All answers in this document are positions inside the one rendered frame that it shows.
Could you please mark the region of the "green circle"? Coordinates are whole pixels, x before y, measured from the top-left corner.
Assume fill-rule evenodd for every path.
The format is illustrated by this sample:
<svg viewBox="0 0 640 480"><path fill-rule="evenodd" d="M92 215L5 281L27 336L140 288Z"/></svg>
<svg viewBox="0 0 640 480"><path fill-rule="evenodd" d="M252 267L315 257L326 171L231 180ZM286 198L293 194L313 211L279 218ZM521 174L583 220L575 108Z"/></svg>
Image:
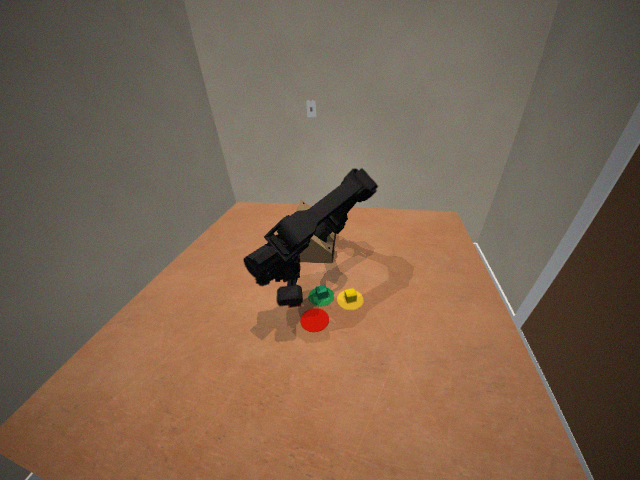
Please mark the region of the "green circle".
<svg viewBox="0 0 640 480"><path fill-rule="evenodd" d="M334 299L334 293L330 288L326 287L326 289L328 297L320 300L318 300L316 295L316 289L312 289L308 295L309 301L315 306L326 306L330 304Z"/></svg>

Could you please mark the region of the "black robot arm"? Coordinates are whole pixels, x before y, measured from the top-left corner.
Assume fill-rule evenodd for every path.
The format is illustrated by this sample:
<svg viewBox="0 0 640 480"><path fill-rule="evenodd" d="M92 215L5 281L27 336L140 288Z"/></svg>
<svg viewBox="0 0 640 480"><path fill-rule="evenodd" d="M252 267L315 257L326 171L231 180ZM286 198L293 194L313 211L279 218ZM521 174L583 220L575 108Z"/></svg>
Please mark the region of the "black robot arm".
<svg viewBox="0 0 640 480"><path fill-rule="evenodd" d="M349 176L350 174L352 175ZM377 187L364 169L352 169L343 178L341 185L311 208L296 211L281 219L264 236L268 243L244 258L248 272L260 286L268 285L274 279L275 282L280 282L276 268L280 261L288 262L297 257L309 246L313 235L327 242L327 237L332 232L341 232L348 220L347 213L357 202L366 201L374 195Z"/></svg>

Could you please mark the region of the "green block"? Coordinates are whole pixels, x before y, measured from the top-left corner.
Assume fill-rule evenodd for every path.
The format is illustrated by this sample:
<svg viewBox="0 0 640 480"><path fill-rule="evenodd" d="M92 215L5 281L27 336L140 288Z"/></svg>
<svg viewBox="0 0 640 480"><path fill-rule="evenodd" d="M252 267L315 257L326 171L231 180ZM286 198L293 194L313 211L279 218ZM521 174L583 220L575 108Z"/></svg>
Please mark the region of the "green block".
<svg viewBox="0 0 640 480"><path fill-rule="evenodd" d="M316 288L316 295L318 297L318 300L328 297L327 289L326 289L325 285L317 286L315 288Z"/></svg>

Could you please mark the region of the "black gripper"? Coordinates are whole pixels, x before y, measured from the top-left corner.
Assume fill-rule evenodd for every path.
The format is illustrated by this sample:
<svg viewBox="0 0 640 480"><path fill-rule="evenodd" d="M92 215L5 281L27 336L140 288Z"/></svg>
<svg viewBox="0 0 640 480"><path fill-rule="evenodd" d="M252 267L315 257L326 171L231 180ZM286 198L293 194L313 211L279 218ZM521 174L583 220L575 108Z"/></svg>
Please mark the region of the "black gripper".
<svg viewBox="0 0 640 480"><path fill-rule="evenodd" d="M297 266L298 258L298 266ZM300 278L300 254L293 260L288 262L281 262L276 266L280 279L283 282L287 282L287 286L282 286L277 289L277 303L279 306L301 304L303 302L302 287L296 285L298 278Z"/></svg>

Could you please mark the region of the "red circle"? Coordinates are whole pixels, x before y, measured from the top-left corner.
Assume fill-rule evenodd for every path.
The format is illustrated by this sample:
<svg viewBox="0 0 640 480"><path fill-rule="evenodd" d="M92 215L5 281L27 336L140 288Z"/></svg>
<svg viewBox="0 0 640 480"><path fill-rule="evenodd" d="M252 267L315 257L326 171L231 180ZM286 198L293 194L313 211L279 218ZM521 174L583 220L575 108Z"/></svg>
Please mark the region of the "red circle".
<svg viewBox="0 0 640 480"><path fill-rule="evenodd" d="M327 327L329 316L324 310L313 308L303 313L300 322L306 331L319 332Z"/></svg>

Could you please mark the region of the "yellow circle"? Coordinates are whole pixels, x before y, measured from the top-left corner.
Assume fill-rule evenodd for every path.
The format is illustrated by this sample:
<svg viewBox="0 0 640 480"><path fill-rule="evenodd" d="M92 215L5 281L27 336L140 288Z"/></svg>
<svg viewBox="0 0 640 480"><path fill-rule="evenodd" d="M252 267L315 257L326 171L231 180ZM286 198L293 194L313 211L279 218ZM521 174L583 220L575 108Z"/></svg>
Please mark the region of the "yellow circle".
<svg viewBox="0 0 640 480"><path fill-rule="evenodd" d="M344 297L344 291L339 293L339 295L337 296L338 305L341 308L346 309L346 310L356 310L356 309L360 308L362 306L362 304L363 304L364 299L363 299L363 296L359 292L357 292L357 291L355 291L355 292L357 294L357 301L356 302L352 302L352 303L347 303L346 302L346 299Z"/></svg>

